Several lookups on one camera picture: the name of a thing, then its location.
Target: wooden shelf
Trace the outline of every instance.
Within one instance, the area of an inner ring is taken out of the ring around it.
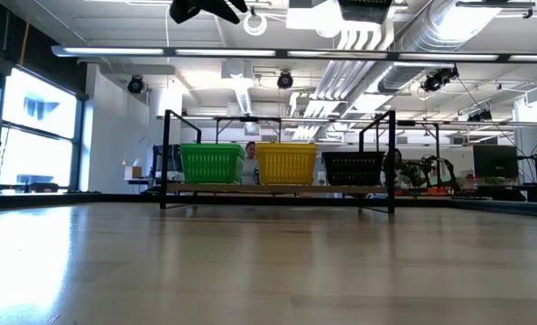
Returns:
[[[380,186],[310,186],[310,185],[226,185],[226,184],[168,184],[168,192],[234,192],[234,193],[386,193]]]

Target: green basket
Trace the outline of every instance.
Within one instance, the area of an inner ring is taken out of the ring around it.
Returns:
[[[241,183],[244,150],[239,144],[182,144],[187,183]]]

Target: yellow basket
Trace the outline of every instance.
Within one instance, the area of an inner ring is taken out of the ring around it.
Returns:
[[[315,144],[257,144],[256,151],[262,184],[312,184]]]

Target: cardboard box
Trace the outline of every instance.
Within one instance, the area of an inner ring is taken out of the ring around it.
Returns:
[[[125,180],[135,180],[142,178],[142,167],[126,166],[125,167]]]

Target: wooden floor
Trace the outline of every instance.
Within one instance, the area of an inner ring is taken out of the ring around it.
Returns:
[[[0,324],[537,325],[537,218],[93,204],[0,212]]]

